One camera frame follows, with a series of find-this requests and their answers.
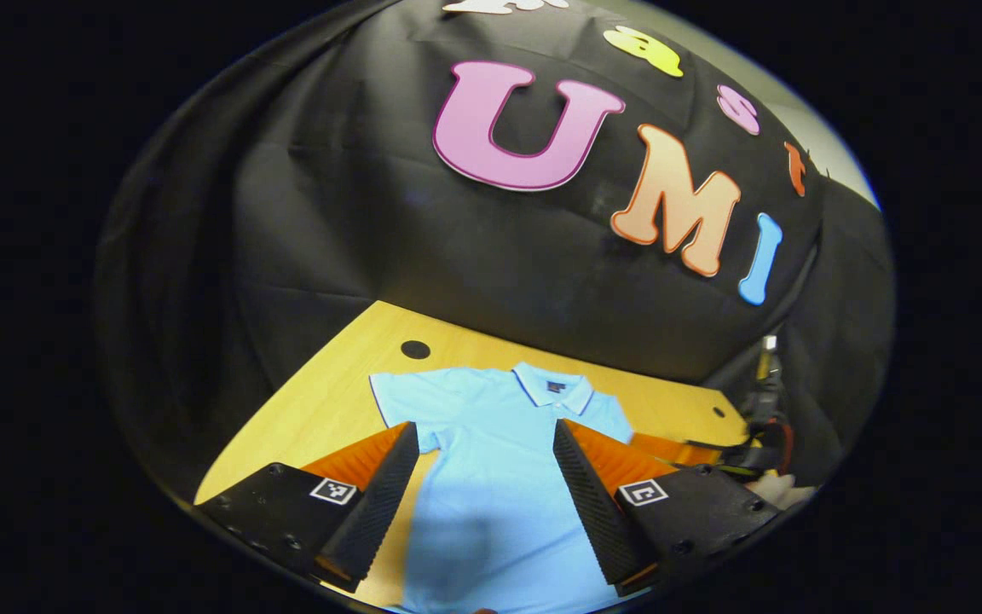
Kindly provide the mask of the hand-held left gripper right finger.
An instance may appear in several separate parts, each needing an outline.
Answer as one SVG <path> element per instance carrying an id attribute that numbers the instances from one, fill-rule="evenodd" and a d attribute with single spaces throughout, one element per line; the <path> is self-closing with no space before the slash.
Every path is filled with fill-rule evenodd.
<path id="1" fill-rule="evenodd" d="M 692 582 L 780 517 L 713 464 L 679 469 L 572 420 L 557 421 L 552 450 L 620 597 Z"/>

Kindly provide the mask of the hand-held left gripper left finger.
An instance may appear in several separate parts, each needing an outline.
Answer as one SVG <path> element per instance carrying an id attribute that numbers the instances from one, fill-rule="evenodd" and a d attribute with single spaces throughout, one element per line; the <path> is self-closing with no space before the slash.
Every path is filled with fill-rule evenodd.
<path id="1" fill-rule="evenodd" d="M 417 425 L 402 422 L 305 466 L 265 464 L 198 509 L 285 571 L 355 592 L 419 455 Z"/>

